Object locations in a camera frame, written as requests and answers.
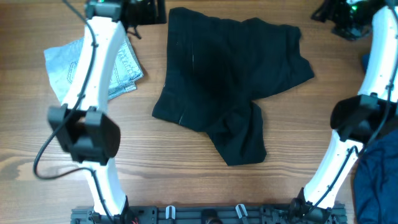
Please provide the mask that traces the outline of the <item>black shorts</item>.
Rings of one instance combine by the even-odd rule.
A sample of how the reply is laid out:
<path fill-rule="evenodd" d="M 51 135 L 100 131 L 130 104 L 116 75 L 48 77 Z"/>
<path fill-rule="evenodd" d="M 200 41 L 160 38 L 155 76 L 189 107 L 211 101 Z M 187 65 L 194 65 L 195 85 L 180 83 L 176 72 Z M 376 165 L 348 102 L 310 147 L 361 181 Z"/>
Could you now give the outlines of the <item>black shorts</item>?
<path fill-rule="evenodd" d="M 229 166 L 264 161 L 256 100 L 314 77 L 296 26 L 239 22 L 184 7 L 169 12 L 167 71 L 152 115 L 204 132 Z"/>

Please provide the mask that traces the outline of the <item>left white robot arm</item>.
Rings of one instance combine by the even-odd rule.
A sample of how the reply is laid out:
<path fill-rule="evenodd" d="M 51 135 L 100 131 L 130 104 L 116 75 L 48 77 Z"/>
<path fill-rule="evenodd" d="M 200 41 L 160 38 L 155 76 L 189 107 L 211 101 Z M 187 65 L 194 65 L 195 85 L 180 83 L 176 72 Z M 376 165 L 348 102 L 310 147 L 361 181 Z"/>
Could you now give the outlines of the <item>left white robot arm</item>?
<path fill-rule="evenodd" d="M 164 1 L 87 1 L 83 48 L 61 106 L 47 119 L 63 151 L 84 170 L 95 204 L 93 223 L 135 223 L 115 164 L 121 131 L 107 115 L 108 90 L 119 49 L 130 27 L 165 24 Z"/>

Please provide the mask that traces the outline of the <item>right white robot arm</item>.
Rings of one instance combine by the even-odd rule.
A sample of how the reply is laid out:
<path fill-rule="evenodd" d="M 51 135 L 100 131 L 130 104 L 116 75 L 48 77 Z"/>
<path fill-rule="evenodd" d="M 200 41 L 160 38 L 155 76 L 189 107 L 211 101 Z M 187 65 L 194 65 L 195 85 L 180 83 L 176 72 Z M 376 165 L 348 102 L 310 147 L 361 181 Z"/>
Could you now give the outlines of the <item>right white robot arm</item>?
<path fill-rule="evenodd" d="M 311 181 L 292 200 L 288 223 L 326 223 L 334 218 L 335 198 L 356 161 L 378 138 L 397 128 L 397 1 L 335 1 L 336 34 L 356 40 L 365 27 L 373 41 L 357 96 L 336 104 L 328 150 Z"/>

